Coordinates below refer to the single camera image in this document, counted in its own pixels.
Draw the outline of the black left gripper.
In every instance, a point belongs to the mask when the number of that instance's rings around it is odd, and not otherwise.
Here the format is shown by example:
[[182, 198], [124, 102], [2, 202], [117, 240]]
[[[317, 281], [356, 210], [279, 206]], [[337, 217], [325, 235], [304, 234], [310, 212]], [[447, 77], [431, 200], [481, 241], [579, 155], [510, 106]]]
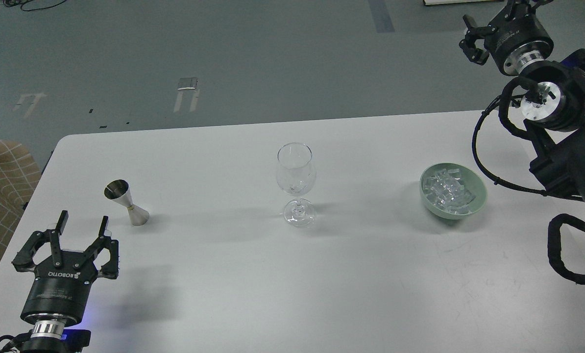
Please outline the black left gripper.
[[[33, 272], [35, 277], [20, 313], [20, 319], [26, 323], [60, 319], [66, 327], [78, 325], [84, 317], [94, 281], [117, 279], [119, 275], [119, 242], [106, 235], [109, 217], [102, 217], [98, 237], [84, 252], [60, 248], [60, 236], [68, 217], [68, 212], [62, 210], [54, 228], [32, 232], [12, 261], [16, 271]], [[47, 243], [50, 256], [35, 264], [36, 252]], [[103, 250], [109, 252], [110, 258], [98, 270], [95, 259]]]

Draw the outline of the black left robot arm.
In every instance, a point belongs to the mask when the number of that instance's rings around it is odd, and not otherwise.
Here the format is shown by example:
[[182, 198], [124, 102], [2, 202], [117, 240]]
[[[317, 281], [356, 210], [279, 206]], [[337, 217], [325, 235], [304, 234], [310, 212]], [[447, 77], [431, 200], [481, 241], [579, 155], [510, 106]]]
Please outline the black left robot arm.
[[80, 353], [89, 346], [90, 330], [82, 322], [93, 283], [119, 275], [119, 242], [106, 234], [102, 217], [96, 239], [83, 251], [64, 250], [60, 237], [68, 212], [62, 210], [53, 228], [36, 230], [15, 255], [16, 271], [33, 273], [33, 284], [20, 319], [29, 331], [0, 337], [0, 353]]

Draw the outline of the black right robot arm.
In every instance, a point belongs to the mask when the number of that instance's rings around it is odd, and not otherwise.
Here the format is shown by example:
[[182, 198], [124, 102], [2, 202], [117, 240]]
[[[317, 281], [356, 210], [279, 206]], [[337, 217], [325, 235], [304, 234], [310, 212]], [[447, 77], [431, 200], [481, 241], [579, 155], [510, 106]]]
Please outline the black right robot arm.
[[[492, 58], [511, 79], [485, 110], [471, 140], [479, 170], [496, 185], [544, 197], [585, 204], [585, 49], [551, 61], [553, 40], [536, 17], [545, 0], [508, 0], [492, 20], [478, 26], [465, 14], [459, 48], [467, 59], [484, 65]], [[490, 172], [478, 157], [478, 134], [485, 119], [498, 109], [501, 125], [513, 136], [529, 141], [535, 150], [530, 173], [543, 189], [521, 187]], [[555, 216], [548, 224], [547, 256], [561, 277], [585, 285], [585, 274], [569, 270], [562, 259], [561, 227], [585, 233], [585, 221]]]

